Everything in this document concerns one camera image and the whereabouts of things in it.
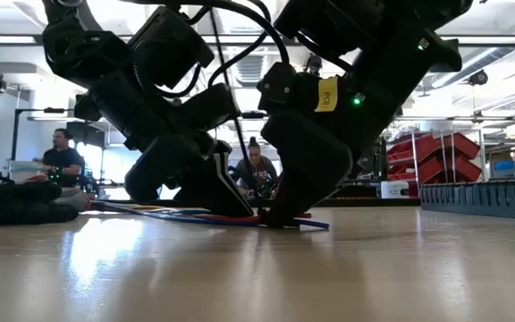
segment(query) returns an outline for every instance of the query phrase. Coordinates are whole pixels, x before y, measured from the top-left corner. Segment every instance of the black cable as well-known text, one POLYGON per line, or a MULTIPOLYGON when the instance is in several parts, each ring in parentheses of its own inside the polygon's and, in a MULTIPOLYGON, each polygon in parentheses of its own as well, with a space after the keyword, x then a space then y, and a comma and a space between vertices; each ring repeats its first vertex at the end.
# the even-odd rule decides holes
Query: black cable
POLYGON ((282 62, 289 64, 290 63, 290 55, 287 52, 287 48, 283 43, 282 37, 277 33, 274 26, 270 22, 268 22, 264 17, 256 13, 255 11, 249 9, 247 6, 243 4, 234 3, 232 0, 176 0, 176 3, 179 4, 192 4, 192 5, 204 5, 204 6, 212 6, 215 8, 225 9, 234 13, 239 13, 257 23, 264 31, 272 38, 275 45, 277 46, 277 50, 279 51, 279 56, 282 62))
POLYGON ((198 78, 200 76, 200 72, 202 71, 202 65, 198 64, 196 66, 196 70, 194 71, 194 75, 192 76, 192 80, 190 81, 190 85, 188 85, 188 87, 181 91, 181 92, 178 92, 178 93, 172 93, 172 92, 167 92, 163 89, 158 89, 158 91, 160 92, 160 94, 164 97, 168 97, 168 98, 178 98, 178 97, 185 97, 186 95, 190 94, 190 92, 194 89, 194 87, 196 86, 196 83, 198 82, 198 78))
POLYGON ((202 9, 200 9, 196 14, 194 14, 194 16, 192 18, 186 20, 186 22, 189 25, 197 24, 198 22, 200 22, 200 20, 202 20, 202 18, 204 18, 206 13, 210 12, 210 10, 212 10, 211 7, 203 6, 202 9))
POLYGON ((267 33, 262 33, 259 35, 259 38, 251 44, 249 47, 241 51, 239 54, 237 54, 234 58, 229 60, 226 64, 221 65, 215 72, 210 76, 210 79, 207 82, 208 87, 214 85, 215 80, 220 76, 221 73, 229 69, 230 67, 234 66, 236 63, 238 63, 240 60, 244 59, 249 53, 252 51, 258 49, 259 46, 266 40, 267 33))
MULTIPOLYGON (((261 12, 264 14, 264 19, 266 19, 268 22, 271 22, 272 16, 269 13, 269 9, 267 9, 267 6, 261 2, 260 0, 248 0, 249 2, 253 3, 261 12)), ((234 58, 229 60, 226 64, 221 65, 215 72, 210 76, 210 79, 208 81, 208 87, 214 85, 215 80, 220 76, 221 73, 223 73, 225 70, 229 69, 230 67, 234 66, 236 63, 238 63, 240 60, 245 58, 247 55, 249 55, 254 50, 258 49, 259 46, 266 40, 267 32, 263 32, 257 40, 251 44, 249 47, 241 51, 239 54, 237 54, 234 58)))
POLYGON ((340 67, 346 72, 350 72, 352 70, 352 67, 350 64, 345 62, 339 57, 336 57, 332 54, 327 53, 323 48, 321 48, 318 44, 314 43, 313 41, 309 40, 305 35, 298 33, 297 34, 297 40, 305 46, 305 48, 309 49, 313 53, 319 55, 321 58, 325 59, 327 62, 333 63, 336 66, 340 67))
POLYGON ((194 71, 194 75, 192 76, 192 80, 188 87, 179 92, 179 93, 172 93, 165 91, 163 89, 160 89, 157 87, 147 72, 147 66, 144 64, 146 62, 146 59, 143 54, 144 46, 148 43, 156 43, 152 40, 145 40, 141 41, 137 44, 137 46, 134 49, 134 74, 136 77, 136 80, 139 82, 139 85, 144 89, 144 91, 147 94, 155 95, 159 97, 168 97, 168 98, 177 98, 177 97, 185 97, 187 96, 196 86, 196 83, 198 82, 198 78, 200 76, 200 73, 202 71, 202 66, 197 65, 196 70, 194 71))
MULTIPOLYGON (((215 21, 214 9, 212 9, 210 11, 210 19, 212 21, 212 28, 214 29, 215 44, 218 48, 218 55, 220 57, 220 63, 221 63, 221 65, 225 65, 224 51, 222 50, 222 44, 220 43, 220 35, 218 34, 218 27, 217 27, 217 23, 215 21)), ((225 82, 226 86, 228 87, 228 89, 230 91, 232 91, 232 87, 230 86, 230 80, 228 79, 228 74, 227 74, 226 70, 224 70, 224 82, 225 82)), ((246 145, 243 142, 243 133, 241 131, 240 120, 238 120, 238 118, 236 117, 233 119, 233 122, 236 126, 236 133, 238 134, 238 140, 240 141, 241 154, 243 155, 243 161, 246 166, 246 170, 248 171, 249 174, 251 174, 251 162, 249 161, 249 156, 248 156, 248 151, 246 149, 246 145)), ((262 204, 261 198, 259 197, 259 194, 258 194, 258 185, 256 183, 256 178, 254 178, 253 175, 251 175, 249 178, 249 187, 255 192, 257 209, 258 209, 258 213, 260 213, 260 212, 262 212, 263 207, 261 205, 262 204)))

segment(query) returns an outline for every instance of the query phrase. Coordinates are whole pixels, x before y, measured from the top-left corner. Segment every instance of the black t-shirt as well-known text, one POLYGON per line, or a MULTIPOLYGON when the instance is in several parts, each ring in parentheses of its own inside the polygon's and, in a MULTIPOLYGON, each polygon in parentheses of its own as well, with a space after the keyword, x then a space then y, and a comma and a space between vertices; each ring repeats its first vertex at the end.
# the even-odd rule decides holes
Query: black t-shirt
MULTIPOLYGON (((62 151, 51 148, 43 155, 43 164, 61 167, 79 165, 81 168, 85 168, 85 160, 74 148, 68 148, 62 151)), ((59 178, 59 184, 62 187, 74 187, 77 185, 78 178, 78 175, 63 174, 63 176, 59 178)))

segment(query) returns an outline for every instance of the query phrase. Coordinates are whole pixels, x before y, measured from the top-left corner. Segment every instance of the ceiling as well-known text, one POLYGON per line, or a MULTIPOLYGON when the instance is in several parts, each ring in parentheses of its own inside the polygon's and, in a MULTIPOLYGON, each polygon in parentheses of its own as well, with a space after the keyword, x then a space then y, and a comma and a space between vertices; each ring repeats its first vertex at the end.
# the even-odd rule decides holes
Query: ceiling
MULTIPOLYGON (((105 30, 117 35, 129 36, 144 23, 146 18, 156 9, 155 6, 129 4, 117 0, 88 0, 91 11, 105 30)), ((283 8, 285 0, 267 0, 266 5, 276 16, 283 8)), ((199 7, 186 6, 184 12, 192 16, 199 7)), ((219 11, 220 31, 223 34, 258 34, 260 29, 252 21, 236 14, 219 11)), ((68 97, 73 92, 82 92, 66 80, 56 78, 46 64, 43 48, 33 41, 31 36, 40 35, 46 26, 46 17, 40 0, 0 0, 0 72, 6 79, 25 89, 52 88, 57 97, 68 97)), ((212 29, 208 17, 197 26, 198 33, 211 35, 212 29)), ((470 11, 442 27, 437 31, 440 35, 514 35, 515 34, 515 1, 488 0, 480 4, 475 0, 470 11)), ((476 37, 474 41, 502 42, 499 38, 476 37)), ((226 53, 239 52, 242 47, 227 47, 226 53)), ((288 47, 292 63, 301 68, 308 57, 304 47, 288 47)), ((404 115, 471 115, 481 110, 484 115, 515 115, 515 48, 478 48, 462 47, 460 53, 466 69, 460 74, 429 74, 411 96, 403 108, 404 115), (462 85, 462 80, 484 69, 489 82, 484 86, 471 87, 462 85)), ((352 61, 356 53, 343 57, 352 61)), ((258 80, 268 70, 279 55, 274 47, 264 46, 250 58, 230 70, 232 82, 237 89, 238 104, 244 111, 255 110, 259 94, 253 88, 243 89, 244 84, 258 80)), ((206 86, 207 79, 219 66, 217 59, 203 72, 199 88, 206 86)), ((333 76, 342 71, 324 62, 323 76, 333 76)), ((184 88, 179 84, 175 90, 184 88)), ((263 122, 245 122, 246 136, 256 135, 263 122)), ((407 123, 397 123, 402 127, 407 123)), ((461 128, 471 127, 472 123, 458 123, 461 128)), ((486 131, 505 133, 513 122, 485 122, 486 131)), ((220 136, 230 135, 230 127, 220 129, 220 136)))

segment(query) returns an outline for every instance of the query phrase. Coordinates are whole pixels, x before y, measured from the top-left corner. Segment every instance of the red storage bin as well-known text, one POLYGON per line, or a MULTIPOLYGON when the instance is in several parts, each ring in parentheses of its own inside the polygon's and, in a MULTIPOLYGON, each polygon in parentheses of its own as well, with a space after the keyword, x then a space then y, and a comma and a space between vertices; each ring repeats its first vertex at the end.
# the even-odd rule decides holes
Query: red storage bin
MULTIPOLYGON (((457 181, 474 182, 482 173, 482 169, 469 162, 469 159, 476 157, 480 147, 469 140, 466 136, 454 134, 454 151, 456 159, 457 181)), ((415 150, 417 152, 418 179, 421 184, 446 182, 448 175, 449 182, 452 182, 452 136, 444 135, 437 138, 430 133, 420 133, 415 138, 415 150), (444 155, 448 173, 444 173, 444 155)), ((387 152, 389 164, 389 178, 391 180, 410 180, 415 178, 414 173, 407 173, 408 169, 415 167, 413 157, 413 146, 411 137, 404 140, 397 140, 397 144, 387 152)))

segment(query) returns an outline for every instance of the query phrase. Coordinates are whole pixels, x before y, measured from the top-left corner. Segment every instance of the table surface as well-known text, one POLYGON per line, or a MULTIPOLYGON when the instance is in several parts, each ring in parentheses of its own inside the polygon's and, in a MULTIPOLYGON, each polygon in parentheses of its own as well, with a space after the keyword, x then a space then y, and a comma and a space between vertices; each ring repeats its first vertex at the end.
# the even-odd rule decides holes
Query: table surface
POLYGON ((0 227, 0 322, 515 321, 515 219, 314 217, 332 229, 106 214, 0 227))

